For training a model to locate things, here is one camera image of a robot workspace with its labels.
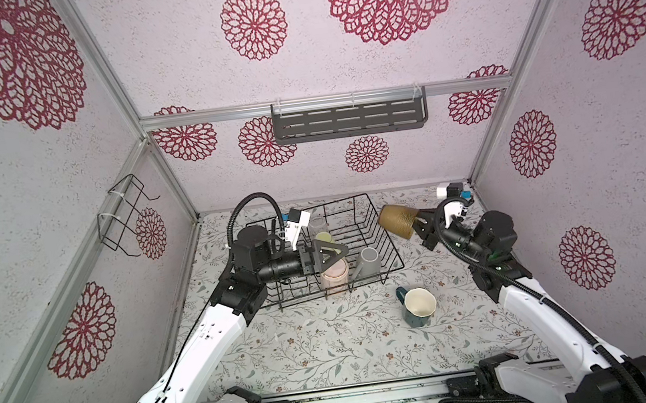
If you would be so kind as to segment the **dark green mug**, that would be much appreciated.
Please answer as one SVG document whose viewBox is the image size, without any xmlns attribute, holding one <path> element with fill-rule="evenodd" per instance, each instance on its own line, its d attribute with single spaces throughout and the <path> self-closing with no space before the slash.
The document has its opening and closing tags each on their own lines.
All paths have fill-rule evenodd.
<svg viewBox="0 0 646 403">
<path fill-rule="evenodd" d="M 437 310 L 437 298 L 424 288 L 398 287 L 396 297 L 404 308 L 404 321 L 413 329 L 427 326 Z"/>
</svg>

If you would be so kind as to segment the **light green mug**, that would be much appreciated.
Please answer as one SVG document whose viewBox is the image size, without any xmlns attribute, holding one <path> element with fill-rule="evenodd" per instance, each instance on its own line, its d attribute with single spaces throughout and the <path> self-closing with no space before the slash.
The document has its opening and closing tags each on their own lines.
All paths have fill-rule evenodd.
<svg viewBox="0 0 646 403">
<path fill-rule="evenodd" d="M 317 249 L 322 251 L 334 251 L 339 249 L 338 244 L 335 243 L 333 236 L 329 232 L 317 234 L 316 237 L 313 237 L 313 241 L 315 242 Z"/>
</svg>

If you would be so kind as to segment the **pink ceramic mug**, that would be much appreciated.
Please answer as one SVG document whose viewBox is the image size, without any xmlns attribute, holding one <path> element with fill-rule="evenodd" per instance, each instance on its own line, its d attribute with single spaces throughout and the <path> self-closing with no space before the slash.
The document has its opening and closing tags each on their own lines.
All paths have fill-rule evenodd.
<svg viewBox="0 0 646 403">
<path fill-rule="evenodd" d="M 349 274 L 336 274 L 320 276 L 321 286 L 325 290 L 326 295 L 336 295 L 337 293 L 344 293 L 349 289 Z"/>
</svg>

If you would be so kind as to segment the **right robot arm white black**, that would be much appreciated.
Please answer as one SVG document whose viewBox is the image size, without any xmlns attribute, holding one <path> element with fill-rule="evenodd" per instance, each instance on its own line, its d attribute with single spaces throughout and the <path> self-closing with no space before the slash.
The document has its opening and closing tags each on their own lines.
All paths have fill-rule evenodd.
<svg viewBox="0 0 646 403">
<path fill-rule="evenodd" d="M 427 248 L 442 245 L 468 265 L 474 283 L 504 310 L 521 318 L 555 354 L 554 370 L 511 354 L 478 364 L 481 395 L 489 403 L 646 403 L 646 357 L 632 358 L 584 326 L 512 256 L 517 234 L 510 215 L 487 211 L 474 229 L 463 226 L 461 198 L 413 216 Z"/>
</svg>

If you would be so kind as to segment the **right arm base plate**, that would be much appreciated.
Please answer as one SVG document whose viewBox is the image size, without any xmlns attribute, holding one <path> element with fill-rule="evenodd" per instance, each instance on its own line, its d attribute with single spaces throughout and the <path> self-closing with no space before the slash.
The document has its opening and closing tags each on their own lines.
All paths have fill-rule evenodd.
<svg viewBox="0 0 646 403">
<path fill-rule="evenodd" d="M 507 361 L 515 361 L 518 358 L 518 355 L 508 352 L 489 356 L 479 361 L 473 372 L 447 379 L 446 386 L 450 397 L 456 399 L 456 403 L 467 403 L 465 399 L 474 398 L 483 403 L 517 401 L 519 398 L 516 395 L 502 389 L 495 369 Z"/>
</svg>

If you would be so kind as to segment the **grey cream mug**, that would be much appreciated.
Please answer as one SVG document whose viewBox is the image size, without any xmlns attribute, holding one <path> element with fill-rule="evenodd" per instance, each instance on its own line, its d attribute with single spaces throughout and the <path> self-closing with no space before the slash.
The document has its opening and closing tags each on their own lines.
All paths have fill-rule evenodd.
<svg viewBox="0 0 646 403">
<path fill-rule="evenodd" d="M 380 253 L 375 247 L 367 246 L 361 249 L 356 258 L 355 270 L 352 274 L 352 280 L 362 281 L 373 277 L 378 277 L 381 272 Z"/>
</svg>

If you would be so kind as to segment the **black wire dish rack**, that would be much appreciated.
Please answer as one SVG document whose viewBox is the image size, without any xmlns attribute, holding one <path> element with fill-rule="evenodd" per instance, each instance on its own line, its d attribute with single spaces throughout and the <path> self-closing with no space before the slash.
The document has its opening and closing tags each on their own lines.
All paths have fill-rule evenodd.
<svg viewBox="0 0 646 403">
<path fill-rule="evenodd" d="M 385 283 L 386 280 L 404 267 L 404 261 L 392 241 L 391 234 L 379 226 L 379 212 L 375 209 L 368 194 L 357 194 L 349 198 L 331 200 L 315 206 L 307 207 L 305 211 L 311 214 L 322 214 L 328 223 L 329 233 L 333 236 L 335 243 L 346 245 L 349 254 L 344 256 L 349 263 L 349 289 L 353 292 L 357 288 L 369 286 L 370 284 Z M 301 232 L 298 246 L 301 244 L 315 243 L 307 229 Z M 356 258 L 361 249 L 371 246 L 380 253 L 381 272 L 378 277 L 362 281 L 352 280 L 355 270 Z M 334 264 L 339 255 L 323 256 L 323 270 Z M 328 298 L 334 295 L 326 295 L 321 286 L 321 273 L 310 276 L 283 277 L 279 281 L 271 281 L 267 286 L 267 299 L 265 308 L 277 307 L 279 309 L 289 308 L 304 302 Z"/>
</svg>

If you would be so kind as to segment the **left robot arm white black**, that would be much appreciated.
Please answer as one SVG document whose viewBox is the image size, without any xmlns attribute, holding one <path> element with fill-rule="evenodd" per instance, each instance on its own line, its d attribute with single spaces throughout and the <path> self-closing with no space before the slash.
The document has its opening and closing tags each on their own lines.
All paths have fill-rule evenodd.
<svg viewBox="0 0 646 403">
<path fill-rule="evenodd" d="M 271 283 L 323 273 L 349 254 L 346 245 L 299 240 L 302 220 L 289 221 L 285 247 L 273 248 L 272 232 L 260 225 L 241 229 L 231 242 L 233 262 L 214 289 L 209 304 L 182 351 L 138 403 L 197 403 L 211 374 L 265 304 Z M 216 403 L 261 403 L 240 387 Z"/>
</svg>

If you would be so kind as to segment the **yellow ribbed cup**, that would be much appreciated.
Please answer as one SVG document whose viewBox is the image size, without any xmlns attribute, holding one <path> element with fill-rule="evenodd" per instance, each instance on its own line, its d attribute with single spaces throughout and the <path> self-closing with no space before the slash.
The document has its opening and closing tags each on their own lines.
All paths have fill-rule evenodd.
<svg viewBox="0 0 646 403">
<path fill-rule="evenodd" d="M 379 226 L 387 232 L 409 241 L 414 235 L 419 210 L 405 205 L 384 205 L 379 213 Z"/>
</svg>

